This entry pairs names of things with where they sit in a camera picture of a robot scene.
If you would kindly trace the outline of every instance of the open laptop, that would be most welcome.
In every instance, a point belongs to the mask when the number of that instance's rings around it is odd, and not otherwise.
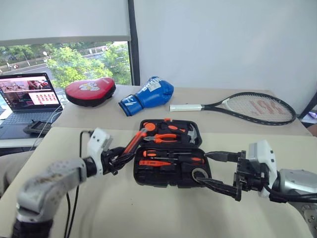
[[[12,110],[12,114],[0,124],[0,139],[37,137],[26,134],[23,128],[32,120],[48,121],[61,106],[46,73],[0,76],[0,94]]]

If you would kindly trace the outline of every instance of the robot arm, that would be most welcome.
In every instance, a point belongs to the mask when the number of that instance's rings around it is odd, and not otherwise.
[[[116,175],[133,158],[134,150],[146,136],[146,130],[141,130],[126,148],[108,150],[112,141],[109,134],[99,128],[89,133],[88,158],[56,162],[23,185],[17,199],[13,238],[49,237],[53,217],[65,194],[88,177],[110,172]]]
[[[209,189],[241,200],[241,191],[258,191],[259,196],[270,201],[294,206],[303,216],[314,238],[317,238],[317,175],[304,170],[276,171],[276,160],[267,141],[250,144],[246,152],[215,151],[205,154],[216,161],[235,162],[233,186],[207,178],[203,173],[193,174],[193,179]]]

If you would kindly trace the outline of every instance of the open tool case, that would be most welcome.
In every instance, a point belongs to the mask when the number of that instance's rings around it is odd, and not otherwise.
[[[202,138],[196,123],[186,120],[148,119],[141,122],[140,129],[144,127],[148,129],[147,137],[140,143],[141,147],[136,151],[134,159],[133,174],[138,184],[157,187],[202,187],[192,178],[192,171],[196,168],[203,169],[211,178],[205,153],[198,148]],[[160,166],[156,161],[171,164]]]

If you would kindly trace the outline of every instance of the boxing glove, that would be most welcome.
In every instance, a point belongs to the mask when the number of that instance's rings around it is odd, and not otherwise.
[[[153,76],[139,92],[125,97],[119,105],[127,116],[133,116],[143,108],[153,108],[167,103],[173,91],[173,85],[160,77]]]

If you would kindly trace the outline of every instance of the tennis racket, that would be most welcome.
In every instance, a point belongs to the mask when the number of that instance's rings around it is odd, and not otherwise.
[[[213,104],[170,105],[171,112],[217,111],[265,125],[286,125],[296,119],[296,113],[286,102],[264,93],[243,92]]]

